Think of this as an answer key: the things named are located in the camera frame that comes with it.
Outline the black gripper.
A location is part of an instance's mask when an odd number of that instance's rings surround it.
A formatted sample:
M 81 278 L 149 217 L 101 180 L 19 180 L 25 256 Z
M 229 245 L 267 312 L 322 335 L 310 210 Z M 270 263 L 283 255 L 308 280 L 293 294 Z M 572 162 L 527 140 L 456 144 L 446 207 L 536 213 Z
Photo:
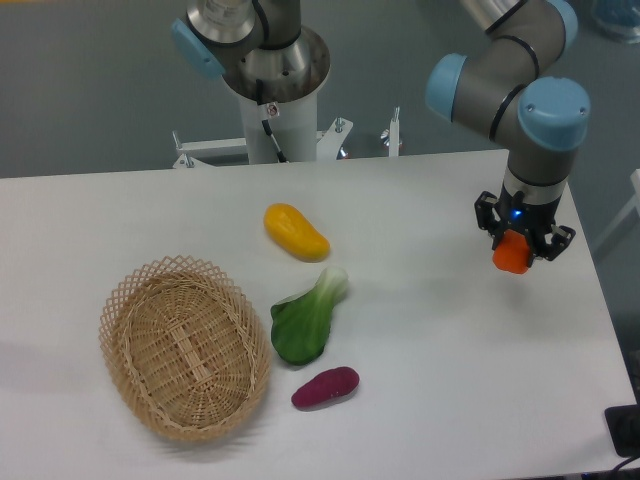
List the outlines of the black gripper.
M 522 182 L 502 184 L 499 198 L 483 191 L 474 203 L 478 228 L 492 239 L 496 250 L 507 230 L 527 235 L 528 264 L 554 261 L 572 243 L 576 231 L 555 224 L 556 187 Z

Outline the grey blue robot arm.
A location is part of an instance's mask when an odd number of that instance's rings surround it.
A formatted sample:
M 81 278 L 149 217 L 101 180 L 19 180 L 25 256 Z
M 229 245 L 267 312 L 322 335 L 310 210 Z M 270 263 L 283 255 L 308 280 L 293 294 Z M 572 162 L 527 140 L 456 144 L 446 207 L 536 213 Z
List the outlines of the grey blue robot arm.
M 427 81 L 427 106 L 508 151 L 498 194 L 475 201 L 497 268 L 521 274 L 574 238 L 555 213 L 589 122 L 576 82 L 545 70 L 571 46 L 577 18 L 565 1 L 468 1 L 489 38 L 478 57 L 444 56 Z M 324 40 L 296 1 L 192 1 L 171 26 L 182 57 L 220 78 L 239 102 L 253 164 L 332 160 L 317 134 L 317 95 L 330 71 Z

